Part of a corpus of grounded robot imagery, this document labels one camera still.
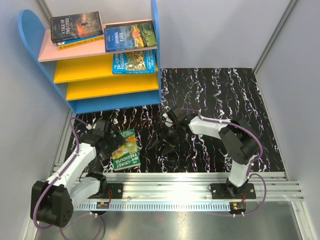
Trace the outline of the green 104-Storey Treehouse book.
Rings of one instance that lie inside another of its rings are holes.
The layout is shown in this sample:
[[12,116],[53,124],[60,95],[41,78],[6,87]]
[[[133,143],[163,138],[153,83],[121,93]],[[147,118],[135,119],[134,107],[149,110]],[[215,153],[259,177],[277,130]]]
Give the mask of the green 104-Storey Treehouse book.
[[122,171],[141,165],[140,153],[134,129],[121,131],[126,143],[112,153],[114,171]]

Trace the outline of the blue 26-Storey Treehouse book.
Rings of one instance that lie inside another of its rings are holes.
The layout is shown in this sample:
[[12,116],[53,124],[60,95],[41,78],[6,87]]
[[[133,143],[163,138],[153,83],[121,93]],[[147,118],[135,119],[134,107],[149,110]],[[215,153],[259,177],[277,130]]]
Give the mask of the blue 26-Storey Treehouse book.
[[139,50],[115,53],[112,60],[112,73],[121,74],[154,74],[156,72],[156,51]]

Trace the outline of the blue Animal Farm book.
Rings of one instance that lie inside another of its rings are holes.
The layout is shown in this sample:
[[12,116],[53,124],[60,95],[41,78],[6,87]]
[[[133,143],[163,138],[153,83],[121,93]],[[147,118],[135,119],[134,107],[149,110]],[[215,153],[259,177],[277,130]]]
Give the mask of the blue Animal Farm book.
[[156,49],[157,39],[153,22],[144,20],[106,25],[104,44],[107,53]]

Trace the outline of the blue treehouse paperback book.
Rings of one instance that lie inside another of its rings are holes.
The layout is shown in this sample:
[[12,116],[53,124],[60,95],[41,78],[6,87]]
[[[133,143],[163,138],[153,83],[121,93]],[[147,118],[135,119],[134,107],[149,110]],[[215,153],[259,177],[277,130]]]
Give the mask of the blue treehouse paperback book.
[[84,37],[84,38],[79,38],[79,39],[74,39],[74,40],[58,42],[58,43],[56,43],[56,47],[60,51],[60,50],[65,50],[65,49],[74,48],[74,47],[78,47],[81,45],[86,45],[89,43],[101,41],[103,39],[104,39],[104,35],[99,34],[99,35],[90,36],[90,37]]

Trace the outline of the dark Tale Of Two Cities book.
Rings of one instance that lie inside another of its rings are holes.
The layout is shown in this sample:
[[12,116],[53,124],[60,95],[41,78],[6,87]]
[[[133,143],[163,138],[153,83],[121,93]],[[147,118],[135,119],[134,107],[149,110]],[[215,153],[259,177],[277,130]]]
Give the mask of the dark Tale Of Two Cities book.
[[103,34],[98,11],[56,16],[50,19],[50,38],[56,44]]

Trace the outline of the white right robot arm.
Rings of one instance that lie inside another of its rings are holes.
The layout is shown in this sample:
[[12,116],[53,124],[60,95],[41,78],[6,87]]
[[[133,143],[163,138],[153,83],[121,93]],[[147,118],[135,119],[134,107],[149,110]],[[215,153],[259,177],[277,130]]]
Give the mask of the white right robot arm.
[[251,167],[263,154],[260,139],[251,126],[242,118],[214,119],[202,116],[199,110],[174,106],[156,124],[150,148],[163,145],[161,155],[166,156],[178,150],[179,139],[187,134],[221,140],[232,160],[226,192],[233,199],[243,195]]

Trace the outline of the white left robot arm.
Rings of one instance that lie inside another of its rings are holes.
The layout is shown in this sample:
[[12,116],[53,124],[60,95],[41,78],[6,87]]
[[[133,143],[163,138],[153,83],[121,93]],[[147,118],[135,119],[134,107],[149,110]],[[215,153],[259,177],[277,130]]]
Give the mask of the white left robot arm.
[[39,230],[52,226],[64,228],[74,209],[89,197],[112,196],[102,173],[89,172],[80,183],[76,180],[97,155],[110,158],[126,143],[118,126],[99,119],[93,128],[76,137],[75,141],[74,151],[62,166],[47,180],[36,181],[31,188],[30,218]]

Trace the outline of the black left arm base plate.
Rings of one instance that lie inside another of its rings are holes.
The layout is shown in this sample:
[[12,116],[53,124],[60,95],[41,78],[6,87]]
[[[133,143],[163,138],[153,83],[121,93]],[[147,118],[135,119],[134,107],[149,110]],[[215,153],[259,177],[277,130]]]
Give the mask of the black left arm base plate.
[[123,198],[124,192],[124,184],[123,183],[116,183],[116,182],[107,182],[102,187],[102,195],[101,199],[111,199],[120,200]]

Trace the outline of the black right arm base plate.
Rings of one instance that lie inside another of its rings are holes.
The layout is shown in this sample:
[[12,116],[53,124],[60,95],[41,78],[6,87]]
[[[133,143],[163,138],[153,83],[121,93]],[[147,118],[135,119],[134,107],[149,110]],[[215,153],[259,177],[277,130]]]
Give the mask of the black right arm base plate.
[[257,198],[256,190],[252,183],[244,184],[241,187],[234,187],[227,183],[211,183],[209,189],[213,200],[242,200],[243,198],[254,200]]

